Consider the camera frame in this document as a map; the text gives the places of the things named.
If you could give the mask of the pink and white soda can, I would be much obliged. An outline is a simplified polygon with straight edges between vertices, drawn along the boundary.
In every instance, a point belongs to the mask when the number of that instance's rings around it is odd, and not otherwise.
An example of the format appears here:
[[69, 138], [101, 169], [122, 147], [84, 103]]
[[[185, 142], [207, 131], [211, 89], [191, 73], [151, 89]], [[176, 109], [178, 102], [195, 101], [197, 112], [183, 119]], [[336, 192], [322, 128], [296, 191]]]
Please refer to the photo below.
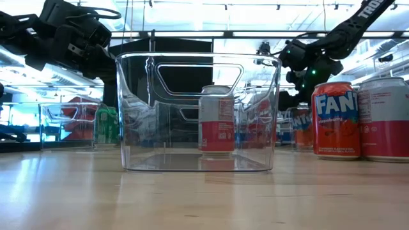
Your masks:
[[409, 163], [409, 84], [401, 77], [372, 79], [357, 94], [362, 155]]
[[234, 97], [228, 86], [202, 88], [199, 99], [198, 149], [205, 155], [228, 155], [235, 149]]

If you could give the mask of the black metal table frame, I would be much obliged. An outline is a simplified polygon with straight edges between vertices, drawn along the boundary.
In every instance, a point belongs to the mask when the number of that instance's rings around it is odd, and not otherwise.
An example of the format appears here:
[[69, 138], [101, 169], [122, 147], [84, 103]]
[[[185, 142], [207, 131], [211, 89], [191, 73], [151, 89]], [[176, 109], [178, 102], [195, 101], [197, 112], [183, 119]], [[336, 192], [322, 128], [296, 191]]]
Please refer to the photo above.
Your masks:
[[25, 151], [40, 151], [39, 142], [2, 142], [0, 141], [0, 154]]

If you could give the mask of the red storage rack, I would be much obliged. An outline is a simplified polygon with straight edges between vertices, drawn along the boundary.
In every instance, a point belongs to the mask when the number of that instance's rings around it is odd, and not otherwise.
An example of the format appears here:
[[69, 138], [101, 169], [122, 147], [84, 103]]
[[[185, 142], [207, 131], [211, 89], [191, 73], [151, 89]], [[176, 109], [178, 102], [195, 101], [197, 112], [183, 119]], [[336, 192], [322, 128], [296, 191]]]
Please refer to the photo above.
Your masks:
[[79, 105], [62, 109], [62, 115], [73, 118], [74, 121], [65, 123], [61, 131], [62, 141], [93, 140], [95, 113], [98, 105]]

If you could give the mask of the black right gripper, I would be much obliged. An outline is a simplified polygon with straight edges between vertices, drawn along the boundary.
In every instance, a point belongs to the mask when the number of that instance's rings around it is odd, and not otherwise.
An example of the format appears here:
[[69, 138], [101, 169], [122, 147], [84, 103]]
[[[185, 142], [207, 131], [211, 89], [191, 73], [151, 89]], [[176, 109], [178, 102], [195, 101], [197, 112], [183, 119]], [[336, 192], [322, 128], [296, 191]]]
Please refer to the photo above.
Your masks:
[[314, 86], [302, 87], [298, 93], [291, 96], [287, 91], [279, 92], [278, 110], [285, 111], [290, 107], [297, 107], [299, 103], [311, 105], [311, 98], [314, 92]]

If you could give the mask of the red Fanta soda can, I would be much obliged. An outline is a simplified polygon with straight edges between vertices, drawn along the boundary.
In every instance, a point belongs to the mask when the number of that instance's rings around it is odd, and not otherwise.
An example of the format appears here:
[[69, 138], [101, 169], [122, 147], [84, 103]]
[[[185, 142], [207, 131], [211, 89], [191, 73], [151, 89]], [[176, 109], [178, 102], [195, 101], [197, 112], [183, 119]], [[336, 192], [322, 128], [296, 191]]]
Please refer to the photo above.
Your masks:
[[358, 99], [351, 83], [318, 84], [311, 105], [314, 154], [325, 160], [360, 158]]
[[295, 149], [310, 151], [313, 147], [313, 125], [309, 107], [295, 107], [290, 112], [290, 125]]

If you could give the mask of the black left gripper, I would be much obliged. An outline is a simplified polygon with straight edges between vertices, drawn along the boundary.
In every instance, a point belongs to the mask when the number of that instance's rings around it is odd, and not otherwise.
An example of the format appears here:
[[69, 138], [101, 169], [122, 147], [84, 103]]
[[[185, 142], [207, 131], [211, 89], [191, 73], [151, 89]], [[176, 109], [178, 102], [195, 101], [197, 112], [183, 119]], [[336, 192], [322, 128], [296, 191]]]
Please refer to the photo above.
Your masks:
[[25, 56], [28, 66], [42, 71], [48, 63], [79, 71], [89, 79], [99, 78], [104, 84], [116, 81], [115, 56], [96, 53], [95, 8], [45, 0], [33, 29], [36, 45]]

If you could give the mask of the green Sprite soda can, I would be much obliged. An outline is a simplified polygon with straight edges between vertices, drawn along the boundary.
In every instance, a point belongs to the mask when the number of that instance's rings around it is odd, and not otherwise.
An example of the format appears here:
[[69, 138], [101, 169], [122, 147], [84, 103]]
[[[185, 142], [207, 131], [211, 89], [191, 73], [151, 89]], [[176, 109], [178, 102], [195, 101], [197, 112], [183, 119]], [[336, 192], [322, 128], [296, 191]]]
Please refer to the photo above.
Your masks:
[[94, 142], [117, 144], [119, 136], [118, 113], [114, 107], [101, 106], [95, 113]]

